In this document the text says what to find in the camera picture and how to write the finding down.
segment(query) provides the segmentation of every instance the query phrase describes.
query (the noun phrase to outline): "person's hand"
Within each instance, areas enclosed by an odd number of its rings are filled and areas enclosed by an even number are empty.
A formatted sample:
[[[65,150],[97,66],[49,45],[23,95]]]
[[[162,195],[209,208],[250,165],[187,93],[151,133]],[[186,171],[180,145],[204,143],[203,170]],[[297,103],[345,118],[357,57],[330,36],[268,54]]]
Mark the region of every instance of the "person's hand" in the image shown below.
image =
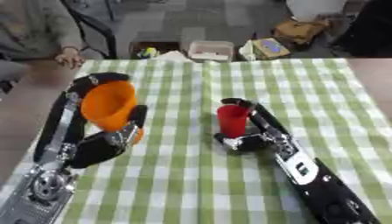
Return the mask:
[[[71,69],[81,67],[85,59],[79,55],[79,51],[73,47],[64,47],[61,54],[55,58],[61,65]]]

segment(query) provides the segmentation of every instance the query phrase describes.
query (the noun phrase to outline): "orange cup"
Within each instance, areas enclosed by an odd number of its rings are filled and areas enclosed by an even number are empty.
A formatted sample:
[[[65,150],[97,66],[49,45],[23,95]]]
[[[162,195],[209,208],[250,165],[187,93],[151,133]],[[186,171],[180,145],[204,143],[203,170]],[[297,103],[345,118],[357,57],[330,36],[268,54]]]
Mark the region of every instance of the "orange cup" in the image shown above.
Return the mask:
[[[137,105],[135,89],[127,81],[102,84],[86,94],[81,103],[83,116],[106,131],[120,130]]]

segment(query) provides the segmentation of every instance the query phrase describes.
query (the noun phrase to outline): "tablecloth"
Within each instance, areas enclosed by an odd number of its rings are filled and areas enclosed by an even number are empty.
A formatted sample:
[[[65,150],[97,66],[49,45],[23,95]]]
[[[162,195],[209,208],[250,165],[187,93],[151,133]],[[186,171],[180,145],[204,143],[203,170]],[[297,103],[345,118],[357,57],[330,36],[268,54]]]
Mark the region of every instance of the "tablecloth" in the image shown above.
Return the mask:
[[[129,74],[148,105],[144,139],[120,157],[77,171],[56,223],[316,223],[265,152],[234,156],[213,140],[225,97],[260,102],[392,223],[392,129],[344,59],[204,64],[88,61],[79,76]],[[32,147],[1,201],[32,165]]]

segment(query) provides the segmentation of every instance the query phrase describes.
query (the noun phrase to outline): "chair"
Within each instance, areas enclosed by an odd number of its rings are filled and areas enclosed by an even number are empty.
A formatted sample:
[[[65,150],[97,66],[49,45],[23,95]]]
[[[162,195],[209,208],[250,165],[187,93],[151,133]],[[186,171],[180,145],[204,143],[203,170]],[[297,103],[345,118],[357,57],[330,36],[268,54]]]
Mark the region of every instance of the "chair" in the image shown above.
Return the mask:
[[[104,59],[108,59],[108,60],[117,59],[116,36],[113,33],[113,31],[108,26],[106,26],[104,23],[99,21],[98,19],[96,19],[94,17],[90,17],[88,15],[84,15],[84,14],[78,12],[77,10],[75,10],[73,7],[71,7],[69,5],[67,0],[60,0],[60,1],[63,3],[63,5],[68,10],[69,14],[71,14],[71,16],[75,20],[76,24],[78,25],[78,28],[80,30],[80,36],[86,45],[82,49],[82,51],[90,48],[90,49],[98,52],[99,54],[101,54]],[[88,44],[88,42],[86,40],[86,32],[85,32],[82,24],[92,28],[93,30],[100,33],[105,38],[105,42],[106,42],[107,49],[108,49],[107,52],[103,52],[98,49],[94,49],[91,45]]]

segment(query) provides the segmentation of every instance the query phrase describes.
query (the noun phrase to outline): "gray floor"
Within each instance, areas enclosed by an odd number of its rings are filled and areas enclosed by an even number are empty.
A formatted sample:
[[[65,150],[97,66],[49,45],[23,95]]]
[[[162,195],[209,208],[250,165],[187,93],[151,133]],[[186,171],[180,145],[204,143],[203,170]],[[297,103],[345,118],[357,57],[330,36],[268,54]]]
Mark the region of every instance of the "gray floor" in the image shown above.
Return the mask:
[[[278,0],[122,0],[112,7],[115,22],[109,20],[103,0],[85,0],[86,14],[100,19],[115,30],[118,52],[128,58],[131,41],[179,41],[187,49],[193,40],[227,40],[241,46],[252,33],[260,38],[290,17],[284,1]],[[89,42],[103,46],[103,39],[91,35]],[[294,58],[332,57],[326,42],[318,38],[311,49],[296,52]]]

